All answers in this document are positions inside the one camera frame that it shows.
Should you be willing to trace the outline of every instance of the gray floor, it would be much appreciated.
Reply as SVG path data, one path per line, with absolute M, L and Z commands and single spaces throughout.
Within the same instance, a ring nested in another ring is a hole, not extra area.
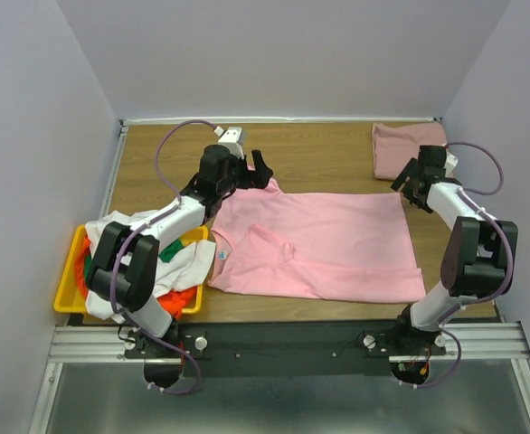
M 530 433 L 509 361 L 463 362 L 424 391 L 348 375 L 205 379 L 200 392 L 170 397 L 148 391 L 141 372 L 121 363 L 65 366 L 48 432 Z

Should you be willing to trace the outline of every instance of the yellow basket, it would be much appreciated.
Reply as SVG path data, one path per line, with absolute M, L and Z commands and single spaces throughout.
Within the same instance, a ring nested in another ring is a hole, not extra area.
M 79 226 L 74 233 L 70 252 L 66 259 L 66 265 L 64 265 L 64 272 L 62 279 L 58 285 L 58 292 L 54 299 L 54 310 L 63 314 L 84 314 L 87 315 L 86 305 L 84 304 L 84 297 L 76 285 L 76 277 L 74 275 L 74 262 L 80 254 L 82 247 L 82 241 L 86 235 L 84 225 Z M 207 240 L 209 238 L 209 230 L 206 226 L 200 226 L 192 231 L 183 234 L 180 239 L 181 242 L 186 246 L 191 242 Z M 201 304 L 203 302 L 203 284 L 196 287 L 196 299 L 194 305 L 191 307 L 185 307 L 183 309 L 184 315 L 196 314 L 201 310 Z

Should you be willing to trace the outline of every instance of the white cloth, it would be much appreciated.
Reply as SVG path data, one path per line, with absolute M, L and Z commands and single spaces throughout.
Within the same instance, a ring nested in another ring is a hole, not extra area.
M 156 211 L 137 212 L 128 217 L 117 211 L 103 217 L 95 222 L 85 225 L 86 234 L 90 240 L 90 253 L 94 256 L 96 248 L 102 236 L 102 232 L 110 222 L 131 224 L 145 219 Z M 213 264 L 215 243 L 207 240 L 193 242 L 184 249 L 178 251 L 170 262 L 156 261 L 155 287 L 153 295 L 159 298 L 171 290 L 184 291 L 196 287 L 204 282 Z M 121 262 L 125 265 L 130 263 L 130 257 L 125 256 Z M 122 322 L 121 316 L 113 316 L 112 306 L 96 293 L 89 291 L 86 298 L 86 309 L 88 313 L 100 319 L 112 317 L 117 322 Z

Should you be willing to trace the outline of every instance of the green cloth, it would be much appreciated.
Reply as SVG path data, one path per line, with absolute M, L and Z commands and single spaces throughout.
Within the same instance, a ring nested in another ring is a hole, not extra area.
M 165 249 L 160 252 L 160 255 L 158 255 L 158 257 L 163 262 L 170 262 L 171 259 L 175 256 L 175 254 L 182 250 L 184 247 L 185 246 L 183 245 L 183 242 L 179 239 L 176 239 L 168 246 L 166 246 Z
M 180 241 L 179 239 L 176 239 L 173 242 L 171 242 L 168 246 L 166 246 L 165 249 L 160 252 L 160 255 L 158 255 L 158 257 L 163 262 L 170 262 L 171 259 L 175 256 L 175 254 L 184 248 L 185 246 L 183 245 L 183 242 Z M 88 254 L 86 255 L 86 258 L 84 258 L 84 281 L 85 282 L 88 280 L 88 270 L 90 269 L 91 264 L 92 264 L 92 257 L 90 254 Z

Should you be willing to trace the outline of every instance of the cable connector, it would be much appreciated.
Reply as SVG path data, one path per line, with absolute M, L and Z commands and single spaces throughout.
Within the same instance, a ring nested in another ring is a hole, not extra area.
M 219 125 L 217 125 L 215 129 L 213 130 L 213 133 L 216 134 L 217 137 L 221 137 L 224 132 L 225 130 Z

